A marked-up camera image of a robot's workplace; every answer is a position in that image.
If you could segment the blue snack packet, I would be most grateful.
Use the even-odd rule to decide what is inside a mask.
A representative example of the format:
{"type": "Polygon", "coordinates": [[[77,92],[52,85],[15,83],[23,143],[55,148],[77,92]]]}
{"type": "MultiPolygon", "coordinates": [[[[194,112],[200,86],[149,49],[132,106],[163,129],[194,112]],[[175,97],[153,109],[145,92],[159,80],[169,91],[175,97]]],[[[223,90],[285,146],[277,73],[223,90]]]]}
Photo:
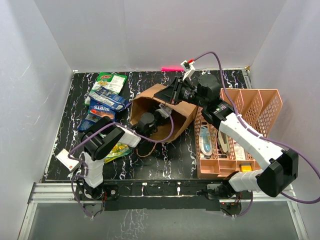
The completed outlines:
{"type": "Polygon", "coordinates": [[[88,130],[93,124],[98,122],[101,118],[93,114],[87,114],[78,127],[79,132],[88,130]]]}

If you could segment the dark blue nutrition-label packet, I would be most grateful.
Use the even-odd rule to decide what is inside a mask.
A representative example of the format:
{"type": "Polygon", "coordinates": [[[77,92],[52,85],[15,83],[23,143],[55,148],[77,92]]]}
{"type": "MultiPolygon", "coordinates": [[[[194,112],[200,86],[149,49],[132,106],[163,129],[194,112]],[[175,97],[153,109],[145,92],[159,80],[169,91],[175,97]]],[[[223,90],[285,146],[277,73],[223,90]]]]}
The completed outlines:
{"type": "Polygon", "coordinates": [[[114,112],[122,112],[125,110],[131,102],[117,94],[113,94],[110,91],[103,91],[102,93],[95,91],[89,94],[91,100],[94,100],[103,106],[110,108],[114,112]]]}

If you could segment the green white snack bag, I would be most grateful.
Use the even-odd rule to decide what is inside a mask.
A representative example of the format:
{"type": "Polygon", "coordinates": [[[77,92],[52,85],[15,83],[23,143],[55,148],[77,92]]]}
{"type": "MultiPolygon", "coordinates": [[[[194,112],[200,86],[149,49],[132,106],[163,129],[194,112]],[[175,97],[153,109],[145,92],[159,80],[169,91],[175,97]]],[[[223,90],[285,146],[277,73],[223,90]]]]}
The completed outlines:
{"type": "Polygon", "coordinates": [[[127,76],[101,72],[89,93],[95,92],[99,87],[104,87],[114,94],[119,94],[127,80],[127,76]]]}

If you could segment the green yellow snack packet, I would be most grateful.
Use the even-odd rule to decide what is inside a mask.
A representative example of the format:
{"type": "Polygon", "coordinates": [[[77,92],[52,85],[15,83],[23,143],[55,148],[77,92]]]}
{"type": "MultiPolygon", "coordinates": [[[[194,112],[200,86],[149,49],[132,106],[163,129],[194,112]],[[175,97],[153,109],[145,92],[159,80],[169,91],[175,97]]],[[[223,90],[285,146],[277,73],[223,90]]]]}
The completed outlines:
{"type": "Polygon", "coordinates": [[[104,158],[104,163],[109,163],[118,158],[127,156],[131,153],[131,149],[128,145],[123,143],[117,143],[112,150],[108,153],[108,155],[104,158]]]}

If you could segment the brown paper bag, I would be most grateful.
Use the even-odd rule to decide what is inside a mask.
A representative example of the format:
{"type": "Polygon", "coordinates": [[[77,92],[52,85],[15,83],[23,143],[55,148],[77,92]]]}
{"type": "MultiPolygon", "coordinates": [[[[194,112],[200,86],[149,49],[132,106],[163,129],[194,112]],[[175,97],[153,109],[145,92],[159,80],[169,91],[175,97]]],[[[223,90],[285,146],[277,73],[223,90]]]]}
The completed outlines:
{"type": "Polygon", "coordinates": [[[177,139],[193,122],[197,112],[194,104],[182,101],[172,105],[155,97],[163,89],[164,85],[156,84],[132,100],[129,119],[132,129],[151,139],[142,139],[135,148],[137,155],[142,158],[154,151],[157,141],[170,143],[177,139]]]}

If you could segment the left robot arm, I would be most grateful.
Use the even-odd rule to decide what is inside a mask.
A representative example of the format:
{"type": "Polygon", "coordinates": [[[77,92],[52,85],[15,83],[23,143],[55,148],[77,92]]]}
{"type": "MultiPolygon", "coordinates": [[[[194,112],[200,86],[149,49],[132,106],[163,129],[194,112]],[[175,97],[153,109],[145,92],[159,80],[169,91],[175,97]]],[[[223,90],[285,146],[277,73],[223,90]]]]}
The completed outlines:
{"type": "Polygon", "coordinates": [[[103,195],[104,161],[117,144],[138,150],[148,149],[151,143],[160,142],[150,137],[168,120],[172,120],[172,110],[162,106],[143,113],[131,128],[116,124],[110,117],[104,116],[85,130],[81,137],[85,162],[81,191],[86,197],[97,200],[103,195]]]}

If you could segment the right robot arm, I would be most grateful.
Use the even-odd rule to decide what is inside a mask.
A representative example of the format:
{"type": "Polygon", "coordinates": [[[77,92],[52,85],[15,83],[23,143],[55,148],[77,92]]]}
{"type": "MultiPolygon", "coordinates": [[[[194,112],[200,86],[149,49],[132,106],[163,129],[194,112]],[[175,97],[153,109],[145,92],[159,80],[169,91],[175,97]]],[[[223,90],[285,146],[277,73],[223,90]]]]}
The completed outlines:
{"type": "Polygon", "coordinates": [[[298,154],[264,140],[259,133],[235,113],[235,108],[221,98],[221,85],[211,74],[203,74],[192,85],[187,78],[176,77],[154,97],[167,104],[184,101],[202,108],[205,121],[228,135],[247,151],[260,169],[233,172],[220,185],[223,194],[233,199],[242,191],[262,191],[277,197],[298,177],[298,154]]]}

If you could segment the blue Burts crisps packet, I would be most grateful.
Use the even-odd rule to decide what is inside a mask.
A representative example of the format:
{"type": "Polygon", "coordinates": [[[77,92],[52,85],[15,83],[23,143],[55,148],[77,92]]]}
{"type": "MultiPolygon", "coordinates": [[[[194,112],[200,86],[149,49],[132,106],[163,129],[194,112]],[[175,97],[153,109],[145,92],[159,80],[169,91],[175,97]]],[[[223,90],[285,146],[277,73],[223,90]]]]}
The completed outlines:
{"type": "Polygon", "coordinates": [[[93,99],[90,100],[88,113],[100,118],[109,117],[111,120],[116,121],[116,113],[112,109],[93,99]]]}

